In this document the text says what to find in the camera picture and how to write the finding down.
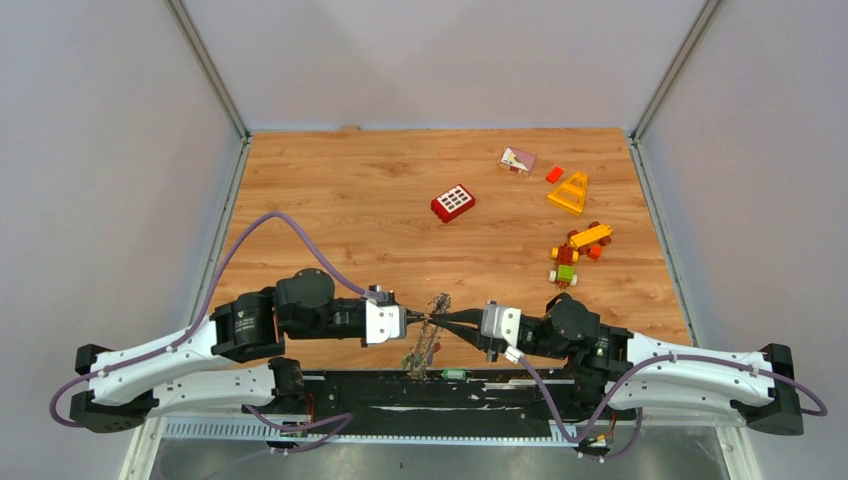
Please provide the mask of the large grey toothed keyring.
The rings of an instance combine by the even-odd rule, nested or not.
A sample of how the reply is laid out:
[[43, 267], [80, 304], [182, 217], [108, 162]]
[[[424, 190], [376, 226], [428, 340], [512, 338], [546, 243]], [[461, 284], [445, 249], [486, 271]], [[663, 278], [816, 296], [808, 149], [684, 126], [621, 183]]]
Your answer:
[[401, 359], [401, 369], [413, 380], [427, 378], [428, 369], [432, 366], [433, 357], [440, 349], [439, 337], [442, 328], [431, 321], [433, 315], [446, 314], [451, 306], [448, 293], [440, 293], [430, 302], [430, 312], [423, 316], [419, 336], [415, 344]]

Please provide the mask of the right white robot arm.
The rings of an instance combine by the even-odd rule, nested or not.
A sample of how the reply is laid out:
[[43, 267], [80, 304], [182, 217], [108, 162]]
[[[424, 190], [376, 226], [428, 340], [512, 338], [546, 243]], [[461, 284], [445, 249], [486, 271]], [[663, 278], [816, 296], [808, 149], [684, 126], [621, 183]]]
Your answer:
[[545, 398], [580, 419], [597, 420], [608, 410], [666, 408], [737, 415], [760, 433], [804, 431], [785, 345], [739, 353], [669, 343], [606, 325], [566, 293], [549, 301], [540, 317], [490, 301], [479, 309], [435, 313], [430, 320], [490, 358], [563, 361], [560, 372], [573, 385]]

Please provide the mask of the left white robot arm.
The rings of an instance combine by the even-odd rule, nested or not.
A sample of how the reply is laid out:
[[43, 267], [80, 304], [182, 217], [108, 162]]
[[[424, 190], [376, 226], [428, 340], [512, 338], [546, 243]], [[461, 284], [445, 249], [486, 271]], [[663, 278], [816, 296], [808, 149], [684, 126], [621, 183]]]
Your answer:
[[405, 338], [424, 317], [391, 292], [338, 298], [328, 273], [304, 269], [216, 307], [184, 331], [124, 350], [80, 347], [75, 370], [87, 387], [72, 396], [69, 417], [91, 432], [117, 433], [182, 409], [293, 413], [308, 395], [286, 340], [354, 338], [371, 346]]

